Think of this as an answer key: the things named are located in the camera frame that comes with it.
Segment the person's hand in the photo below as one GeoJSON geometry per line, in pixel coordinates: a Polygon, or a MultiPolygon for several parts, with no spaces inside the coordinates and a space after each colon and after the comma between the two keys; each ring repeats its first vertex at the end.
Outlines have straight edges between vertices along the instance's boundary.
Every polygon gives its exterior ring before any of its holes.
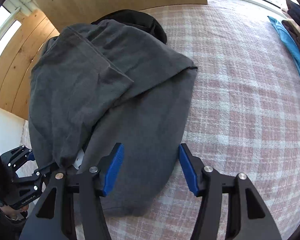
{"type": "Polygon", "coordinates": [[[28,208],[29,208],[29,205],[23,206],[22,208],[20,208],[18,210],[14,210],[10,206],[0,207],[3,214],[5,214],[6,216],[8,216],[14,220],[16,220],[18,218],[18,214],[20,214],[21,212],[27,211],[28,208]]]}

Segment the black metal bracket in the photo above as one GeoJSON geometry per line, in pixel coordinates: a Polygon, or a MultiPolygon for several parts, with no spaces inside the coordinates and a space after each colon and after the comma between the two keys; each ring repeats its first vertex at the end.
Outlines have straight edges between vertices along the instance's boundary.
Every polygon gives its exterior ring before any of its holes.
{"type": "Polygon", "coordinates": [[[229,194],[226,240],[281,240],[279,230],[258,191],[244,173],[220,174],[179,147],[179,160],[189,189],[202,197],[191,240],[215,240],[221,215],[222,194],[229,194]]]}
{"type": "MultiPolygon", "coordinates": [[[[0,157],[0,200],[14,209],[39,196],[20,235],[20,240],[76,240],[73,194],[79,194],[80,213],[86,240],[111,240],[100,196],[113,188],[123,161],[123,145],[115,144],[97,166],[68,175],[56,163],[18,178],[16,170],[34,159],[31,149],[17,147],[0,157]],[[49,183],[42,193],[43,180],[49,183]]],[[[179,146],[179,161],[190,191],[202,197],[191,240],[217,238],[222,194],[229,195],[226,240],[281,240],[278,228],[261,196],[244,173],[220,174],[191,154],[186,144],[179,146]]]]}

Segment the black cloth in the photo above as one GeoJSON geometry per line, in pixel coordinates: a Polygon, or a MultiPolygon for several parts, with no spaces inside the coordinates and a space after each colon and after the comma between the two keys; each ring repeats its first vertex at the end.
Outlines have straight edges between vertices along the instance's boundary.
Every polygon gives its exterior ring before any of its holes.
{"type": "Polygon", "coordinates": [[[300,5],[293,1],[286,0],[288,7],[288,14],[300,26],[300,5]]]}
{"type": "Polygon", "coordinates": [[[121,142],[124,161],[102,207],[113,215],[142,214],[177,160],[194,63],[114,20],[69,26],[43,51],[32,70],[29,107],[38,166],[55,160],[68,167],[87,145],[83,172],[121,142]]]}
{"type": "Polygon", "coordinates": [[[164,44],[167,43],[167,35],[164,32],[163,28],[158,23],[158,21],[149,14],[129,9],[119,10],[103,16],[91,24],[98,25],[103,20],[115,20],[119,23],[136,27],[139,30],[142,30],[156,37],[164,44]]]}
{"type": "Polygon", "coordinates": [[[298,49],[300,50],[300,32],[298,32],[298,30],[293,26],[293,24],[287,20],[283,20],[282,25],[286,28],[286,30],[298,46],[298,49]]]}

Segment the white wall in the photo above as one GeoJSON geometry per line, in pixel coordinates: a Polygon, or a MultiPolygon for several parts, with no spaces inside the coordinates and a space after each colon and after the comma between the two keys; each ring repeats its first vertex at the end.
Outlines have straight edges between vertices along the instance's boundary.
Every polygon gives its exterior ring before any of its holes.
{"type": "Polygon", "coordinates": [[[0,154],[20,146],[24,121],[0,108],[0,154]]]}

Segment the silver bolt head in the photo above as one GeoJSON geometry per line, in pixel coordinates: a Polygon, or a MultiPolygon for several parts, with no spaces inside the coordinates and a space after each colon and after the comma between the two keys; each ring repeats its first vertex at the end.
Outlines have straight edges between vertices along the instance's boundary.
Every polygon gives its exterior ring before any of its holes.
{"type": "Polygon", "coordinates": [[[59,172],[55,175],[56,179],[62,179],[63,178],[63,173],[59,172]]]}
{"type": "Polygon", "coordinates": [[[92,167],[89,168],[89,172],[90,172],[90,173],[96,173],[96,172],[98,172],[98,170],[99,170],[99,169],[98,169],[97,166],[92,166],[92,167]]]}
{"type": "Polygon", "coordinates": [[[242,172],[240,172],[240,173],[238,174],[238,177],[239,177],[239,179],[246,179],[246,178],[247,178],[247,175],[244,174],[244,173],[242,173],[242,172]]]}
{"type": "Polygon", "coordinates": [[[212,171],[213,171],[213,168],[212,168],[211,166],[209,166],[209,165],[205,166],[203,169],[204,169],[206,172],[212,172],[212,171]]]}

